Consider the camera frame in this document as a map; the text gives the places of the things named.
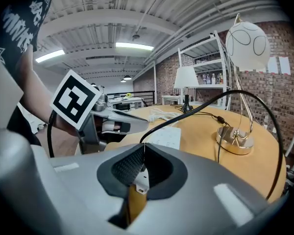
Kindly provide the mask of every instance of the curved metal lamp stand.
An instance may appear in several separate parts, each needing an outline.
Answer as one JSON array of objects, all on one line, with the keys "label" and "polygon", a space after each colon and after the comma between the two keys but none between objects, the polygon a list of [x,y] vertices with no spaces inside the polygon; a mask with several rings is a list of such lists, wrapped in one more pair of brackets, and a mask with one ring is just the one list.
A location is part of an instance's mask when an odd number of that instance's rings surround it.
[{"label": "curved metal lamp stand", "polygon": [[[240,19],[240,14],[238,13],[235,19],[234,24],[242,22]],[[234,67],[234,76],[235,81],[237,84],[238,90],[241,90],[241,85],[239,82],[238,74],[237,74],[237,67],[233,65]],[[238,154],[238,155],[245,155],[251,152],[253,146],[254,146],[254,138],[250,137],[250,133],[253,130],[253,117],[251,114],[251,111],[247,105],[245,97],[240,94],[241,99],[241,120],[238,128],[235,127],[221,127],[217,131],[216,140],[218,143],[220,143],[221,140],[221,146],[222,148],[228,150],[231,153]],[[249,132],[244,132],[240,130],[241,122],[242,122],[242,115],[243,115],[243,105],[244,104],[248,118],[249,118]]]}]

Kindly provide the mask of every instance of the gold lamp base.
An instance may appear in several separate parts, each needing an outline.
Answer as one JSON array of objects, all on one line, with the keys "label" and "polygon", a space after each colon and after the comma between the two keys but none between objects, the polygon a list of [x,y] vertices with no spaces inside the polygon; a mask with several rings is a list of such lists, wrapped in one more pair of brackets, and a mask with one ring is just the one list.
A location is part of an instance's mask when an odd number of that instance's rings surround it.
[{"label": "gold lamp base", "polygon": [[[237,128],[234,127],[221,127],[217,131],[216,140],[218,143],[220,143],[221,139],[221,133],[222,129],[223,131],[223,138],[221,142],[222,148],[228,150],[231,153],[237,154],[237,155],[246,155],[249,152],[251,152],[253,146],[254,146],[254,138],[248,137],[247,139],[241,139],[239,137],[235,138],[235,131],[237,131]],[[240,130],[240,134],[242,136],[246,135],[246,132]]]}]

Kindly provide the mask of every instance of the railing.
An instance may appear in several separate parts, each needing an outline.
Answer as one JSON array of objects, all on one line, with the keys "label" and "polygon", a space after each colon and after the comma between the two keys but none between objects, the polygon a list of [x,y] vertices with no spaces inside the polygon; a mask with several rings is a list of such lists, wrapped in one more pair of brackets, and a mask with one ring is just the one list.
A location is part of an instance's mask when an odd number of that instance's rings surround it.
[{"label": "railing", "polygon": [[115,95],[120,95],[120,97],[124,97],[127,93],[131,93],[133,97],[141,97],[148,106],[155,104],[155,91],[109,93],[107,94],[107,96],[108,99],[113,99]]}]

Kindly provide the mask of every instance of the person's arm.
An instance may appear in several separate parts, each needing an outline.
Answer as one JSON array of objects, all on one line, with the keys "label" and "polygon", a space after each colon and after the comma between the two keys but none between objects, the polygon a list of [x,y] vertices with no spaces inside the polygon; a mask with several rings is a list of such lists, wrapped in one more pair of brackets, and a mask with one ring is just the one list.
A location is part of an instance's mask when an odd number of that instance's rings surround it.
[{"label": "person's arm", "polygon": [[[50,107],[51,93],[33,70],[33,45],[29,45],[26,52],[21,56],[18,67],[20,71],[20,87],[24,91],[21,104],[30,113],[48,123],[52,112]],[[57,116],[55,127],[76,136],[74,127],[60,116]]]}]

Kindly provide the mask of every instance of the person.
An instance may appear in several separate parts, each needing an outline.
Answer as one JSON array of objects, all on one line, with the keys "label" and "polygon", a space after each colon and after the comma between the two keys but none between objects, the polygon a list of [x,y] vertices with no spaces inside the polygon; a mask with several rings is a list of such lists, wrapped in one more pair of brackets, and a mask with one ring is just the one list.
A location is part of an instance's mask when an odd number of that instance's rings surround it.
[{"label": "person", "polygon": [[[52,112],[51,94],[33,70],[32,58],[50,4],[51,0],[0,0],[0,61],[24,92],[20,103],[45,123]],[[76,135],[73,126],[60,116],[54,125]],[[24,136],[30,144],[40,145],[18,107],[7,128]]]}]

